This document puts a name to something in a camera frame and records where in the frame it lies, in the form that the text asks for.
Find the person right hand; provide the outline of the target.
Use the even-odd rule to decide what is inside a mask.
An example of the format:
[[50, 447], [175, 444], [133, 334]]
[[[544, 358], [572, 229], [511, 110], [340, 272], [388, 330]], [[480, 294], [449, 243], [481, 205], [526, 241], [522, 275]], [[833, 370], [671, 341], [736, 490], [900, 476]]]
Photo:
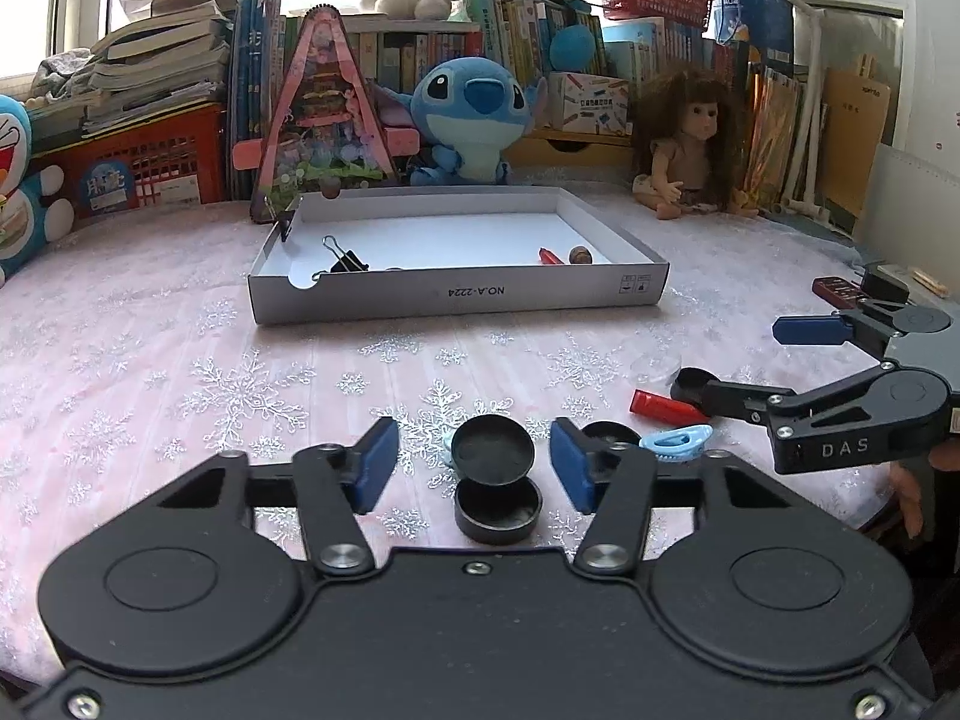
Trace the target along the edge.
[[890, 484], [900, 505], [901, 516], [909, 539], [918, 538], [924, 527], [923, 491], [916, 476], [900, 463], [892, 463]]

